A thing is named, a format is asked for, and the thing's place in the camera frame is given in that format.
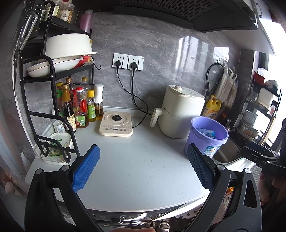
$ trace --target black power cord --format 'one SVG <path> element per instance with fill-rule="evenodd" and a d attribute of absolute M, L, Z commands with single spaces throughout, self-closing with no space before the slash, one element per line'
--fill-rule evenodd
<path fill-rule="evenodd" d="M 220 80 L 221 80 L 222 77 L 223 77 L 223 74 L 222 74 L 222 75 L 221 75 L 221 78 L 217 81 L 217 83 L 212 87 L 211 90 L 209 90 L 209 88 L 210 88 L 210 83 L 209 83 L 209 81 L 208 81 L 208 74 L 209 74 L 211 68 L 214 67 L 214 66 L 216 66 L 216 65 L 220 65 L 220 66 L 223 68 L 223 71 L 224 71 L 224 67 L 223 67 L 220 63 L 214 63 L 214 64 L 212 64 L 212 65 L 208 68 L 208 70 L 206 71 L 206 84 L 207 84 L 206 96 L 209 96 L 209 95 L 210 95 L 210 92 L 214 90 L 214 88 L 217 86 L 217 84 L 220 82 Z"/>
<path fill-rule="evenodd" d="M 132 98 L 133 98 L 133 101 L 134 101 L 134 104 L 135 104 L 136 108 L 139 109 L 140 111 L 142 111 L 143 113 L 145 113 L 145 116 L 143 117 L 143 119 L 141 120 L 141 122 L 139 122 L 136 126 L 132 127 L 132 128 L 136 128 L 137 126 L 139 126 L 139 125 L 143 122 L 143 120 L 146 118 L 147 114 L 149 114 L 149 113 L 148 113 L 148 105 L 147 105 L 147 103 L 146 103 L 144 100 L 142 100 L 140 97 L 134 95 L 134 91 L 133 91 L 134 72 L 135 72 L 135 69 L 137 68 L 137 64 L 136 64 L 135 62 L 133 62 L 133 63 L 131 64 L 131 68 L 132 68 L 131 92 L 132 92 L 132 93 L 130 93 L 129 91 L 127 91 L 127 90 L 124 88 L 124 86 L 122 85 L 122 82 L 121 82 L 121 80 L 120 80 L 118 70 L 119 70 L 119 67 L 120 67 L 120 65 L 121 65 L 121 62 L 118 60 L 118 61 L 115 62 L 115 65 L 116 65 L 117 76 L 118 76 L 118 80 L 119 80 L 120 85 L 121 85 L 122 88 L 125 90 L 125 92 L 127 92 L 127 93 L 130 94 L 130 95 L 132 95 Z M 141 100 L 141 101 L 146 105 L 146 107 L 147 107 L 146 112 L 143 111 L 143 110 L 141 110 L 141 109 L 137 106 L 136 101 L 135 101 L 135 97 L 138 98 L 139 100 Z"/>

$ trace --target kitchen sink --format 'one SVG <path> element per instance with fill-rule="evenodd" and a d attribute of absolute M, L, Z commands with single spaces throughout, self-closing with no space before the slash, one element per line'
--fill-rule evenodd
<path fill-rule="evenodd" d="M 252 168 L 254 162 L 242 157 L 240 155 L 239 146 L 231 139 L 228 138 L 227 142 L 218 149 L 212 157 L 215 164 L 223 164 L 228 170 L 243 171 L 245 168 Z"/>
<path fill-rule="evenodd" d="M 227 142 L 224 145 L 221 145 L 213 158 L 223 164 L 233 162 L 241 158 L 240 148 L 231 138 L 228 138 Z"/>

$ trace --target yellow bottle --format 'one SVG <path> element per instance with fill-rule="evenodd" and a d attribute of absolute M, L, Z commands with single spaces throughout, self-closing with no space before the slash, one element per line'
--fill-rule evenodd
<path fill-rule="evenodd" d="M 204 117 L 215 119 L 220 108 L 221 101 L 216 99 L 214 95 L 211 95 L 202 115 Z"/>

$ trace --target blue gripper pad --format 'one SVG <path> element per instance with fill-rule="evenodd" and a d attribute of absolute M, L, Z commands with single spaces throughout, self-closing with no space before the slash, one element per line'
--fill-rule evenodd
<path fill-rule="evenodd" d="M 74 173 L 73 183 L 71 186 L 75 191 L 75 193 L 78 190 L 84 188 L 99 158 L 100 158 L 100 149 L 97 145 L 93 145 L 93 147 L 91 147 L 88 150 L 88 154 L 85 155 L 85 159 L 82 161 L 82 163 Z"/>
<path fill-rule="evenodd" d="M 214 175 L 203 161 L 202 154 L 199 154 L 200 151 L 193 146 L 195 146 L 193 143 L 188 146 L 187 157 L 202 183 L 202 186 L 212 192 L 214 187 Z"/>

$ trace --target wall hook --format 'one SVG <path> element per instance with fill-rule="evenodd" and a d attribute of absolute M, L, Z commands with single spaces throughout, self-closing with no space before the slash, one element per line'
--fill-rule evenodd
<path fill-rule="evenodd" d="M 101 69 L 101 65 L 99 65 L 100 68 L 98 68 L 98 67 L 95 65 L 95 63 L 93 63 L 93 64 L 94 64 L 94 66 L 96 67 L 97 70 L 100 70 L 100 69 Z"/>

